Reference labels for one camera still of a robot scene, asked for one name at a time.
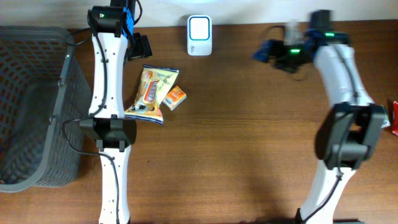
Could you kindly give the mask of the yellow snack bag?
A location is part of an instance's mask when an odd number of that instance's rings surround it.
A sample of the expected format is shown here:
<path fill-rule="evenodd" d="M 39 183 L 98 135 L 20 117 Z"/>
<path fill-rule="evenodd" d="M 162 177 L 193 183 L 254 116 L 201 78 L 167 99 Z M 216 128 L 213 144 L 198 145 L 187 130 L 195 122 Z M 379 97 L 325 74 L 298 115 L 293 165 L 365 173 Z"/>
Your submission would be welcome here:
<path fill-rule="evenodd" d="M 144 65 L 134 103 L 124 112 L 125 119 L 163 124 L 160 105 L 174 85 L 179 70 Z"/>

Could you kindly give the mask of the orange tissue pack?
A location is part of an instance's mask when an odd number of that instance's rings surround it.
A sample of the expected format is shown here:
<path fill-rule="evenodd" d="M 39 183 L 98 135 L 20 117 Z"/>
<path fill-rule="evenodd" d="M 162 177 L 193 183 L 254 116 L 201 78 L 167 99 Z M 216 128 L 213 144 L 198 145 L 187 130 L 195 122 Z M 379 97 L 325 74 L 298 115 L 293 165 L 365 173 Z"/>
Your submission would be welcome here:
<path fill-rule="evenodd" d="M 186 98 L 187 94 L 179 86 L 175 86 L 167 93 L 162 102 L 171 111 L 173 111 Z"/>

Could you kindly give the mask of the red snack bag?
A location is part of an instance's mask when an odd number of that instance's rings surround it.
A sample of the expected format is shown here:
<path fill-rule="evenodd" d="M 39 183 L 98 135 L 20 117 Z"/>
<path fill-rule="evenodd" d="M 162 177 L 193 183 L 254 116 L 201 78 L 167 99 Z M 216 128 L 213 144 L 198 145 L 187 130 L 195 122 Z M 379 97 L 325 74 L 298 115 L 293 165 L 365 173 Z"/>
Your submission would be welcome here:
<path fill-rule="evenodd" d="M 398 102 L 392 103 L 392 123 L 391 130 L 395 136 L 398 136 Z"/>

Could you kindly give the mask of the teal tissue pack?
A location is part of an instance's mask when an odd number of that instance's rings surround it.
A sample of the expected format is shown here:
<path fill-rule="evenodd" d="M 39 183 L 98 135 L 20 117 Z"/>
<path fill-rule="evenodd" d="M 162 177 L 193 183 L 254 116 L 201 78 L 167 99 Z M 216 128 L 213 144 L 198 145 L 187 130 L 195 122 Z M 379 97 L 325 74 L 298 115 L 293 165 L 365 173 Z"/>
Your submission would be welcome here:
<path fill-rule="evenodd" d="M 391 123 L 389 121 L 387 110 L 383 106 L 382 106 L 382 108 L 383 108 L 384 115 L 383 115 L 383 119 L 382 119 L 381 129 L 385 129 L 385 128 L 390 127 Z"/>

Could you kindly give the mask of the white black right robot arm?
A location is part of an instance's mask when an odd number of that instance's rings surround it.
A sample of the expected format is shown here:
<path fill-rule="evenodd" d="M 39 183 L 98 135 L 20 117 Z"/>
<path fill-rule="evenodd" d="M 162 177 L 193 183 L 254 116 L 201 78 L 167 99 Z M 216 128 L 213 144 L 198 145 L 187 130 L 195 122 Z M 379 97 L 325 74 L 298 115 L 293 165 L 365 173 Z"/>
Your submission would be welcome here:
<path fill-rule="evenodd" d="M 304 33 L 293 23 L 282 29 L 284 38 L 265 41 L 253 58 L 288 73 L 312 63 L 321 75 L 330 110 L 315 136 L 318 163 L 310 193 L 294 218 L 281 222 L 334 223 L 346 184 L 374 153 L 387 121 L 386 111 L 368 95 L 351 41 L 347 34 L 332 28 L 330 10 L 313 11 Z"/>

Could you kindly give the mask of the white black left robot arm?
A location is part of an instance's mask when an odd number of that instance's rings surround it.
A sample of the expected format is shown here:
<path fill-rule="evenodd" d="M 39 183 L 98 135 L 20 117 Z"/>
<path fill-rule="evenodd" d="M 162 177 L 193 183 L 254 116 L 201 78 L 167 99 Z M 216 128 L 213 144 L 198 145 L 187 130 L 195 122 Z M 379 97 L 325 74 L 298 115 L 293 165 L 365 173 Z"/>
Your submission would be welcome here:
<path fill-rule="evenodd" d="M 129 223 L 127 167 L 136 140 L 136 122 L 125 119 L 123 106 L 124 64 L 152 56 L 146 35 L 134 32 L 141 16 L 139 1 L 111 1 L 88 11 L 95 53 L 95 79 L 88 118 L 80 122 L 94 140 L 101 160 L 102 203 L 100 223 Z"/>

